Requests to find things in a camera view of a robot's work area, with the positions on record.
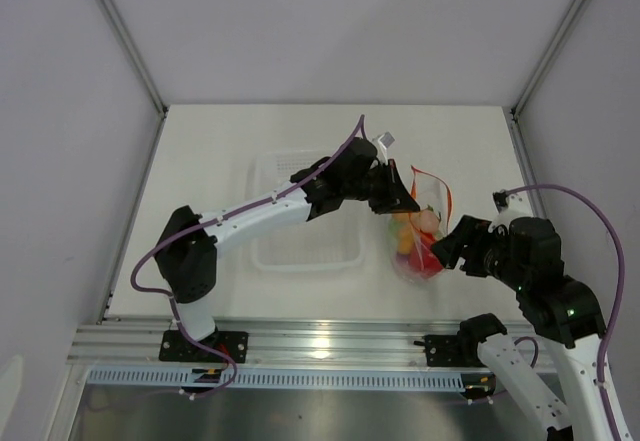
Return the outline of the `red bell pepper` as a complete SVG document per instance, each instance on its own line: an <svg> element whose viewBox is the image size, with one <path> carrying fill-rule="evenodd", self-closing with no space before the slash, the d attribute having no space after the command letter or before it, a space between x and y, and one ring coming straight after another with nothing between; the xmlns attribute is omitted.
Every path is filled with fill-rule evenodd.
<svg viewBox="0 0 640 441"><path fill-rule="evenodd" d="M444 268L429 248L414 246L408 254L396 254L396 266L410 279L430 279Z"/></svg>

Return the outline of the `clear zip top bag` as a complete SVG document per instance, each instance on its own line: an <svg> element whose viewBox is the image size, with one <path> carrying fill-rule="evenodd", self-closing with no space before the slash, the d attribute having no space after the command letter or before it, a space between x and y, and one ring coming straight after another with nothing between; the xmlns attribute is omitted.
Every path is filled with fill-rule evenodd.
<svg viewBox="0 0 640 441"><path fill-rule="evenodd" d="M440 177L411 167L410 195L420 210L392 214L387 221L387 246L396 274L407 282L424 283L444 268L432 246L448 234L453 210L452 192Z"/></svg>

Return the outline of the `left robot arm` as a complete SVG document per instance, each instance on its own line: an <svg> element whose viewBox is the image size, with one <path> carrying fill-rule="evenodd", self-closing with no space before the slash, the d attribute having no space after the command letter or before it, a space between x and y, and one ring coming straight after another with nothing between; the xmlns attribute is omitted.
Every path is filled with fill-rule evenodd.
<svg viewBox="0 0 640 441"><path fill-rule="evenodd" d="M344 201L361 201L377 215L414 213L419 205L387 155L394 138L355 137L289 177L261 198L213 215L176 209L156 245L153 258L170 288L172 309L185 331L182 349L197 361L216 351L216 322L205 298L217 281L221 256L278 228L306 223L338 210Z"/></svg>

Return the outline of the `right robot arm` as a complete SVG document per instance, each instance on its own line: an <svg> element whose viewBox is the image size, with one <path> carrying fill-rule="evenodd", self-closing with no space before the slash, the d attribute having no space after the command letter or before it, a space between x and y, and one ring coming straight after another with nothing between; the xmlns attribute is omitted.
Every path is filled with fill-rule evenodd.
<svg viewBox="0 0 640 441"><path fill-rule="evenodd" d="M584 283L564 272L561 238L552 223L519 217L499 225L470 216L435 242L446 269L492 277L516 295L519 309L551 357L564 396L558 398L527 364L493 314L459 325L458 356L481 364L502 383L536 429L539 440L629 440L612 381L599 302Z"/></svg>

